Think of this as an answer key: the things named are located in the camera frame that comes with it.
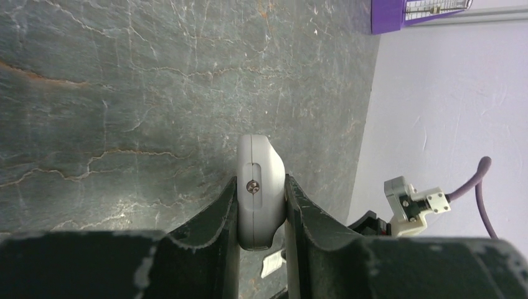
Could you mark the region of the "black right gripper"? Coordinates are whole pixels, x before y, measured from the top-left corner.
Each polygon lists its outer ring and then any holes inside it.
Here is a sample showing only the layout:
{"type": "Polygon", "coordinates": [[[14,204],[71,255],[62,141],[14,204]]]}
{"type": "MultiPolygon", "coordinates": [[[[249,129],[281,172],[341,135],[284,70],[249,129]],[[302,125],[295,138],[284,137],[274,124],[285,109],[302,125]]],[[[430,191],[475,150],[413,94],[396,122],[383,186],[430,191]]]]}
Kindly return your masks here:
{"type": "Polygon", "coordinates": [[[360,219],[348,226],[360,235],[391,236],[390,223],[377,217],[373,211],[367,211],[360,219]]]}

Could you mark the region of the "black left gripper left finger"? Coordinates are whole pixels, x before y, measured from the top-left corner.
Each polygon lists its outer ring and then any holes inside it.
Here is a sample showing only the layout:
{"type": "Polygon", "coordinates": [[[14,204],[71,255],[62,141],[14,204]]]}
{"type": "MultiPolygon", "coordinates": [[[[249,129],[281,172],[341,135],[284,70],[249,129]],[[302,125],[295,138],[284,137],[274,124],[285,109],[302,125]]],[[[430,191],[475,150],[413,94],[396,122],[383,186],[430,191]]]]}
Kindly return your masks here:
{"type": "Polygon", "coordinates": [[[37,231],[1,241],[2,298],[237,298],[237,180],[162,230],[37,231]]]}

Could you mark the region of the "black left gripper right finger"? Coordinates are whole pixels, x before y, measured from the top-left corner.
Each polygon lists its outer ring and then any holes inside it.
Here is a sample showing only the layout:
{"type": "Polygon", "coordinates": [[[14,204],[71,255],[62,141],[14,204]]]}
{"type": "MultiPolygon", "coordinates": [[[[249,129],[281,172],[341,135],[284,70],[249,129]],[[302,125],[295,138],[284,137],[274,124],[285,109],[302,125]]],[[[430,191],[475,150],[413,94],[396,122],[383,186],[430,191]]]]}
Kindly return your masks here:
{"type": "Polygon", "coordinates": [[[527,262],[508,242],[363,236],[285,179],[290,298],[526,298],[527,262]]]}

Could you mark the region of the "white remote control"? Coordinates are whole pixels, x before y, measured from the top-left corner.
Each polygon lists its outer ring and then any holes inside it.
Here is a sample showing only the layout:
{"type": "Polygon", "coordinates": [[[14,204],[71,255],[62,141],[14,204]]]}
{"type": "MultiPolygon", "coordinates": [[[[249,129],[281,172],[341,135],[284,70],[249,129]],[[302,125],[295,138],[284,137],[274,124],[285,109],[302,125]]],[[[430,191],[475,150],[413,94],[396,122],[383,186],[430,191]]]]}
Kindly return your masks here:
{"type": "Polygon", "coordinates": [[[243,135],[237,145],[238,242],[242,249],[270,249],[286,219],[285,166],[264,135],[243,135]]]}

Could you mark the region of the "white battery cover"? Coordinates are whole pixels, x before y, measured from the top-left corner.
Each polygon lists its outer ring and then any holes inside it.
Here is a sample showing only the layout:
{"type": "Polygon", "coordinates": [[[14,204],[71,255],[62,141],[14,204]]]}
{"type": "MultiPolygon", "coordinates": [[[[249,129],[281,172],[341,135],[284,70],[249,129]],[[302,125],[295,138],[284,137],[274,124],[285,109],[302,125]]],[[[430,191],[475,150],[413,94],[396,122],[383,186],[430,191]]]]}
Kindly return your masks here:
{"type": "Polygon", "coordinates": [[[281,268],[286,263],[285,249],[278,250],[270,255],[267,255],[262,262],[261,278],[266,278],[273,272],[281,268]]]}

